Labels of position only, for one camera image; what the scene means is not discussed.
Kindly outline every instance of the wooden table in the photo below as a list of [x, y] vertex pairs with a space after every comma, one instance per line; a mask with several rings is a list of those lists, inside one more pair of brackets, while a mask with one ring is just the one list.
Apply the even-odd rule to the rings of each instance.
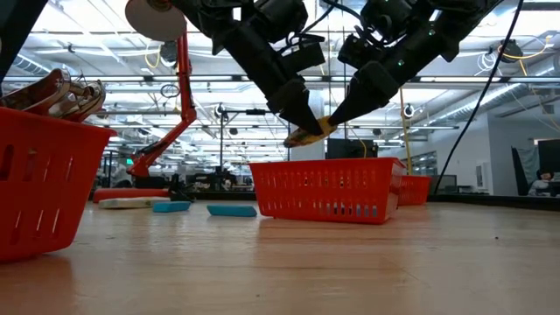
[[98, 210], [0, 265], [0, 314], [560, 312], [560, 213], [401, 208], [383, 226]]

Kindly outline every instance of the blue block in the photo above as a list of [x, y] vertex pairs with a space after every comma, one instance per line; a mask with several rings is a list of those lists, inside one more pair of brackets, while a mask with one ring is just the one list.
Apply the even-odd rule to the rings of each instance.
[[256, 210], [252, 206], [206, 206], [211, 215], [237, 216], [237, 217], [256, 217]]
[[177, 211], [186, 211], [191, 206], [189, 201], [171, 201], [171, 202], [159, 202], [154, 205], [153, 210], [155, 213], [167, 214]]

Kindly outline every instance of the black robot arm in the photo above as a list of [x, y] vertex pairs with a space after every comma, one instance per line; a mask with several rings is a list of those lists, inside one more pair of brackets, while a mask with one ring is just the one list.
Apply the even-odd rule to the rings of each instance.
[[[319, 43], [283, 56], [270, 43], [300, 32], [307, 20], [302, 0], [171, 0], [213, 41], [213, 54], [226, 49], [261, 89], [273, 113], [310, 133], [322, 133], [309, 108], [309, 90], [298, 72], [325, 62]], [[241, 20], [233, 10], [241, 8]]]
[[[338, 4], [336, 0], [323, 0]], [[345, 123], [385, 106], [406, 81], [441, 55], [448, 62], [463, 40], [502, 0], [367, 0], [356, 35], [346, 38], [339, 60], [358, 70], [346, 99], [328, 122]], [[274, 113], [313, 135], [322, 133], [308, 106], [298, 72], [325, 62], [318, 43], [283, 56], [270, 43], [305, 26], [302, 0], [171, 0], [213, 41], [226, 49], [262, 90]], [[241, 8], [241, 21], [233, 9]], [[431, 21], [435, 11], [437, 18]]]
[[[368, 0], [358, 36], [346, 38], [339, 52], [339, 60], [358, 71], [328, 122], [345, 123], [387, 105], [400, 86], [439, 55], [451, 62], [459, 54], [459, 42], [500, 2]], [[439, 13], [431, 21], [435, 11]]]

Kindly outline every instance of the ceiling duct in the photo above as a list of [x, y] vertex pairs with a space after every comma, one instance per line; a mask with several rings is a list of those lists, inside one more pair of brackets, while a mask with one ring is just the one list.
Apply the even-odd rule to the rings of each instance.
[[22, 55], [18, 55], [12, 65], [33, 75], [45, 76], [50, 73], [48, 68]]
[[[535, 65], [531, 66], [529, 70], [534, 76], [560, 75], [560, 52], [557, 52], [552, 57], [536, 63]], [[489, 89], [486, 92], [484, 100], [480, 104], [478, 113], [484, 113], [490, 109], [495, 109], [496, 107], [508, 102], [514, 102], [515, 98], [520, 99], [523, 96], [528, 95], [529, 93], [531, 93], [531, 91], [528, 83], [507, 84]], [[430, 117], [429, 121], [424, 120], [422, 122], [419, 122], [418, 124], [422, 125], [423, 123], [442, 123], [448, 120], [465, 121], [470, 117], [479, 98], [480, 93], [471, 94], [465, 99], [456, 102], [450, 107], [445, 108], [444, 110], [439, 112], [440, 114], [435, 114], [433, 117]]]

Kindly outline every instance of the red basket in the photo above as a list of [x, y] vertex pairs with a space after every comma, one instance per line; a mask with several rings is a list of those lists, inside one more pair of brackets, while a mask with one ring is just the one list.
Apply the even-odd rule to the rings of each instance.
[[0, 261], [72, 243], [113, 134], [0, 108]]
[[251, 164], [262, 215], [381, 224], [396, 210], [403, 164], [396, 158]]
[[403, 175], [399, 206], [420, 206], [428, 200], [431, 178], [425, 176]]

